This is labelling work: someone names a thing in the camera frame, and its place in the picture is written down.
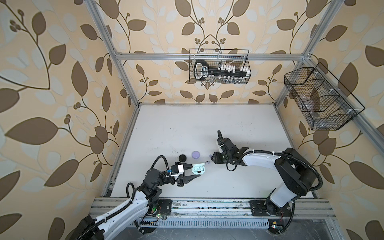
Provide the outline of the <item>mint green charging case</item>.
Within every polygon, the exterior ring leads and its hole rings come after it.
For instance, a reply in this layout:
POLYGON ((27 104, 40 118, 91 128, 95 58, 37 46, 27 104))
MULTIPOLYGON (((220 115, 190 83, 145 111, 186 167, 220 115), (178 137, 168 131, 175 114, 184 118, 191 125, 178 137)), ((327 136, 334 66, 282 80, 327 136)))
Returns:
POLYGON ((194 175, 202 175, 206 172, 205 163, 194 164, 192 167, 192 172, 194 175))

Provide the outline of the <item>purple charging case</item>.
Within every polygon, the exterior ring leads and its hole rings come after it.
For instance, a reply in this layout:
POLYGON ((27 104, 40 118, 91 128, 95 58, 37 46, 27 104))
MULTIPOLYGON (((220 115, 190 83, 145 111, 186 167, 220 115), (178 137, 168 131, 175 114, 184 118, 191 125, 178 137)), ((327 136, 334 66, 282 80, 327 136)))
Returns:
POLYGON ((200 158, 200 153, 198 151, 193 151, 192 152, 192 158, 193 159, 199 159, 200 158))

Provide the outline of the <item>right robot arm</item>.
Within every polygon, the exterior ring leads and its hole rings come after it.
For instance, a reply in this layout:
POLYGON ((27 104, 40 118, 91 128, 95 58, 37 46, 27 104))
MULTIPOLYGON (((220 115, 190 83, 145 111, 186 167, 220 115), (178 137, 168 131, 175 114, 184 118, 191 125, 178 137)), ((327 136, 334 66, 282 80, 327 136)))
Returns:
POLYGON ((211 160, 224 165, 227 174, 216 177, 217 189, 227 198, 253 197, 257 190, 266 188, 269 194, 261 200, 252 200, 250 207, 257 214, 283 218, 288 211, 288 221, 282 225, 270 223, 268 231, 282 235, 291 225, 296 200, 309 192, 319 190, 323 179, 316 168, 293 148, 283 152, 238 148, 218 131, 219 150, 211 160))

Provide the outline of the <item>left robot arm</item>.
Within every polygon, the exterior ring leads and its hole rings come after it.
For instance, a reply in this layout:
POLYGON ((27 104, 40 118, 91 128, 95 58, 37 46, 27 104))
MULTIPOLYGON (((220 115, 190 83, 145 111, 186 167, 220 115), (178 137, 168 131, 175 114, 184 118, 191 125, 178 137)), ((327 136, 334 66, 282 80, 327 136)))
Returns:
POLYGON ((96 218, 86 216, 74 229, 70 240, 112 240, 130 224, 145 216, 160 215, 160 186, 171 184, 184 187, 205 172, 205 165, 176 162, 170 166, 166 157, 158 156, 140 186, 133 189, 128 199, 109 212, 96 218))

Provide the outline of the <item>black tool in basket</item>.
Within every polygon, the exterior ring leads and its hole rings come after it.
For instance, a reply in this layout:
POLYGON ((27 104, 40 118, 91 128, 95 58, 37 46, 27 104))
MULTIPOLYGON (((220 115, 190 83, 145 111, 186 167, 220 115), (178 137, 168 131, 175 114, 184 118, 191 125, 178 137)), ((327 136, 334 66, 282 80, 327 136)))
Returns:
POLYGON ((193 74, 196 80, 221 80, 224 77, 229 79, 246 79, 251 76, 251 70, 248 67, 237 68, 234 65, 223 65, 218 63, 216 68, 211 67, 206 61, 198 60, 193 66, 193 74))

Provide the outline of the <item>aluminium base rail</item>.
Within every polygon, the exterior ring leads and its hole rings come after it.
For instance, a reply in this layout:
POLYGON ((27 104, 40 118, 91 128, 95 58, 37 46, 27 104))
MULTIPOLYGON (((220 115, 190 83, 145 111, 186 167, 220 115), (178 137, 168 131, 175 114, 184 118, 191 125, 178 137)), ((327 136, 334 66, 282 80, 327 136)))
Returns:
POLYGON ((262 199, 210 199, 210 198, 162 198, 153 207, 146 201, 136 200, 115 217, 108 218, 126 205, 124 198, 96 198, 90 215, 96 218, 100 228, 122 229, 139 225, 142 228, 219 228, 219 229, 273 229, 281 230, 288 223, 304 220, 328 223, 336 215, 327 200, 298 199, 275 216, 264 211, 262 199))

